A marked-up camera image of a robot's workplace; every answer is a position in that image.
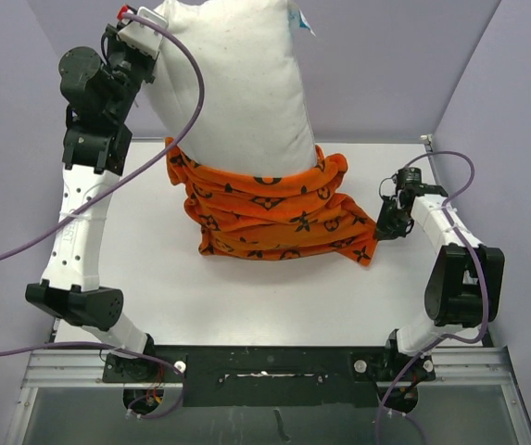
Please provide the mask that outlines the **orange patterned pillowcase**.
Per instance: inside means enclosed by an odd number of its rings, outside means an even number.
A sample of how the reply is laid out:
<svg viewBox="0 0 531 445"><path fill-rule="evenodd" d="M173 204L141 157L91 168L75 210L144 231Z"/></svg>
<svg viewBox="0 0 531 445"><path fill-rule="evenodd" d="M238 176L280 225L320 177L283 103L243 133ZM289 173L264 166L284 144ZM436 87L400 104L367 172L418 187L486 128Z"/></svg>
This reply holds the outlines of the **orange patterned pillowcase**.
<svg viewBox="0 0 531 445"><path fill-rule="evenodd" d="M338 253L362 267L373 260L376 223L340 192L348 173L340 153L318 149L313 168L286 177L211 169L177 146L166 164L171 183L185 190L185 213L200 227L202 256L286 261Z"/></svg>

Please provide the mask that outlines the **white pillow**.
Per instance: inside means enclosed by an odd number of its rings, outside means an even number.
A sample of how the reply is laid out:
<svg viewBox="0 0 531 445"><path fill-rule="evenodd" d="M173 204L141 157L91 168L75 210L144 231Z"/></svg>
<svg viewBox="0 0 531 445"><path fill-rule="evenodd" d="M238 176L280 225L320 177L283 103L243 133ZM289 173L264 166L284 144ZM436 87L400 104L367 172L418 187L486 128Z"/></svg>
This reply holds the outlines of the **white pillow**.
<svg viewBox="0 0 531 445"><path fill-rule="evenodd" d="M294 33L310 25L293 1L165 1L155 9L192 54L205 98L180 149L223 172L285 177L316 163Z"/></svg>

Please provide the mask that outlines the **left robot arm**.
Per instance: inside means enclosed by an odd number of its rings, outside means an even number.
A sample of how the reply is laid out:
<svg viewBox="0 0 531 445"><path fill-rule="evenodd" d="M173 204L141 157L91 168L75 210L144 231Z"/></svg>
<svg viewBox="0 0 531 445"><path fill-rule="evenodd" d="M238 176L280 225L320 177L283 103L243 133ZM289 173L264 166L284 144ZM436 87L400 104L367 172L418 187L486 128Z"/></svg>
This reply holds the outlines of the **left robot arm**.
<svg viewBox="0 0 531 445"><path fill-rule="evenodd" d="M132 141L127 116L153 60L125 44L109 25L101 49L78 46L60 59L60 93L67 101L63 139L63 195L50 259L25 298L38 309L82 328L98 340L129 350L124 370L145 381L157 370L150 340L123 312L124 296L102 286L100 248L111 200Z"/></svg>

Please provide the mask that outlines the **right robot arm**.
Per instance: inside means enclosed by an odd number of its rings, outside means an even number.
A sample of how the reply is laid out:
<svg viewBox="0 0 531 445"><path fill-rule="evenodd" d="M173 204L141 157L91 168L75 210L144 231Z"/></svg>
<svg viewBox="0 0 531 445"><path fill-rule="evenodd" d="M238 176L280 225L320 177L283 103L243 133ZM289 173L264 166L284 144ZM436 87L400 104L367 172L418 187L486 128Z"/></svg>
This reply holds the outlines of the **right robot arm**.
<svg viewBox="0 0 531 445"><path fill-rule="evenodd" d="M382 197L374 237L394 240L419 227L436 254L423 311L395 331L396 347L381 356L384 373L401 379L413 369L414 355L428 353L445 339L465 344L482 339L498 313L505 256L472 234L446 190L425 184L419 168L402 168L392 181L395 191Z"/></svg>

